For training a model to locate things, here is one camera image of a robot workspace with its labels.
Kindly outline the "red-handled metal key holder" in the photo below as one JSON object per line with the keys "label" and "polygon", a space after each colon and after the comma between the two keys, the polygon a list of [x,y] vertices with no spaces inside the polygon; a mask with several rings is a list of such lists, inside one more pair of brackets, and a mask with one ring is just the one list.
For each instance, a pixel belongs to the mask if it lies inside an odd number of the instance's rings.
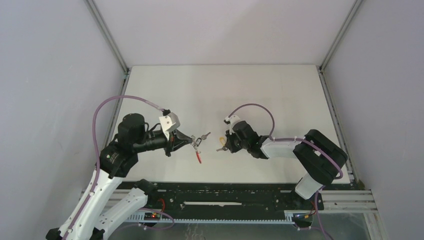
{"label": "red-handled metal key holder", "polygon": [[191,146],[193,147],[193,149],[195,151],[197,161],[200,164],[202,164],[202,160],[201,160],[201,157],[200,157],[201,152],[199,151],[199,146],[200,146],[200,144],[202,143],[203,140],[202,140],[201,137],[195,137],[194,135],[191,136],[191,140],[192,140]]}

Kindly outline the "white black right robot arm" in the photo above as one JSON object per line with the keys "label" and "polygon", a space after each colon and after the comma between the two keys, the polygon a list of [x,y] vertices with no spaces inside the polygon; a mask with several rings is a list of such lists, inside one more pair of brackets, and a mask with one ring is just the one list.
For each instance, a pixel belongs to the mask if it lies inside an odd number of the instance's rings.
{"label": "white black right robot arm", "polygon": [[232,154],[245,150],[256,159],[297,159],[306,174],[299,180],[291,194],[291,204],[304,209],[311,197],[343,178],[343,166],[347,154],[329,138],[316,129],[309,130],[304,137],[272,138],[258,135],[245,120],[225,120],[229,128],[225,132],[225,148]]}

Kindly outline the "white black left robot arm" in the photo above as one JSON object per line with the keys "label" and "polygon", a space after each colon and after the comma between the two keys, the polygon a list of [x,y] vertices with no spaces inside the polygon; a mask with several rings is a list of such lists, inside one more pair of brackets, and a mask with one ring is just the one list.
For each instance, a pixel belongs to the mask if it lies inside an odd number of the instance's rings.
{"label": "white black left robot arm", "polygon": [[153,208],[158,202],[157,187],[141,179],[109,210],[104,208],[118,186],[138,162],[138,154],[163,149],[166,156],[192,143],[178,130],[178,116],[165,110],[159,130],[148,129],[143,115],[130,113],[118,124],[117,134],[99,155],[90,182],[76,208],[58,228],[48,231],[47,240],[107,240],[136,210]]}

